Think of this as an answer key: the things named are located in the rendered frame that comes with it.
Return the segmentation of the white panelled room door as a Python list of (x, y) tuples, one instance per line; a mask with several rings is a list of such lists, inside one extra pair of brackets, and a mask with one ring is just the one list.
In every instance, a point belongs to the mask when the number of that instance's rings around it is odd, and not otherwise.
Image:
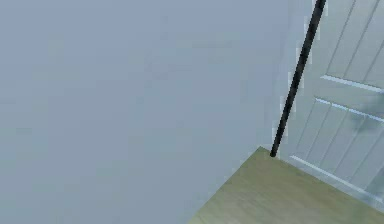
[(384, 0), (326, 0), (278, 155), (384, 213)]

